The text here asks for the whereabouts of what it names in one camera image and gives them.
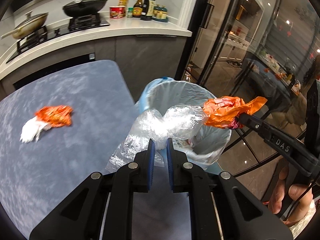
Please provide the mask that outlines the person's right hand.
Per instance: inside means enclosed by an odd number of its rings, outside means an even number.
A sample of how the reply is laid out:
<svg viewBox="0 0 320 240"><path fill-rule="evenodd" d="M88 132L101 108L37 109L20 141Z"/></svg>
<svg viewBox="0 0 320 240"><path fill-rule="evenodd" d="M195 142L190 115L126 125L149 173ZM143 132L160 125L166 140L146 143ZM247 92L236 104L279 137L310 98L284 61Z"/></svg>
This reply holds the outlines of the person's right hand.
<svg viewBox="0 0 320 240"><path fill-rule="evenodd" d="M278 214L282 207L282 201L285 197L285 183L286 178L289 172L289 167L285 166L279 173L278 181L276 186L272 192L270 200L268 202L268 209L273 214ZM302 184L293 184L288 189L287 194L289 197L296 201L307 189L306 185ZM299 204L296 208L291 212L290 216L287 220L284 221L284 224L287 226L293 226L297 224L300 220L304 218L307 212L310 209L310 204L313 201L312 189L310 189L299 201Z"/></svg>

